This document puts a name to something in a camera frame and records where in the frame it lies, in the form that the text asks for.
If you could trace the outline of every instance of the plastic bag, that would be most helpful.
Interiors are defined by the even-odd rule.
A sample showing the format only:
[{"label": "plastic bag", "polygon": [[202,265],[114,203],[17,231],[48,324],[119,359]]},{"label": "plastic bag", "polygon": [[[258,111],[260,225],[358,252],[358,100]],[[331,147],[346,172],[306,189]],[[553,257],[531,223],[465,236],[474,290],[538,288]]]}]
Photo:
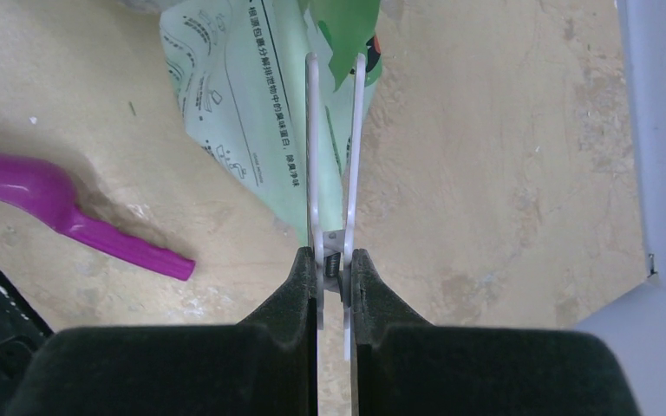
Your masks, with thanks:
[{"label": "plastic bag", "polygon": [[[356,27],[370,26],[370,38],[358,50],[343,50],[351,42],[340,36],[346,22],[336,10],[326,10],[326,2],[330,0],[189,0],[160,19],[166,64],[187,133],[294,226],[301,242],[307,239],[304,58],[314,51],[321,62],[320,108],[326,120],[319,123],[318,157],[325,231],[343,228],[342,176],[354,88],[353,75],[345,71],[357,52],[368,57],[366,108],[382,72],[373,36],[378,0],[353,2],[349,13],[361,4],[368,7],[355,16],[369,21]],[[314,23],[315,15],[323,19]],[[362,30],[354,35],[361,37]],[[349,66],[342,72],[340,62],[347,55]]]}]

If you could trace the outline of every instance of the beige floor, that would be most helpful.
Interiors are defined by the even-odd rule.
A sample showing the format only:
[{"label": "beige floor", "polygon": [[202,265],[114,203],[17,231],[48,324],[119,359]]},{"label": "beige floor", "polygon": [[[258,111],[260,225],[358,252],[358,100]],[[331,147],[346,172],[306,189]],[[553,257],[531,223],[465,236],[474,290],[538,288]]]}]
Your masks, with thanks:
[{"label": "beige floor", "polygon": [[[613,2],[397,4],[357,231],[386,282],[436,323],[555,328],[642,281]],[[55,329],[235,322],[297,248],[185,136],[157,21],[111,0],[0,0],[0,151],[65,166],[87,210],[198,260],[175,282],[0,204],[0,267]],[[346,413],[335,297],[327,310],[321,410]]]}]

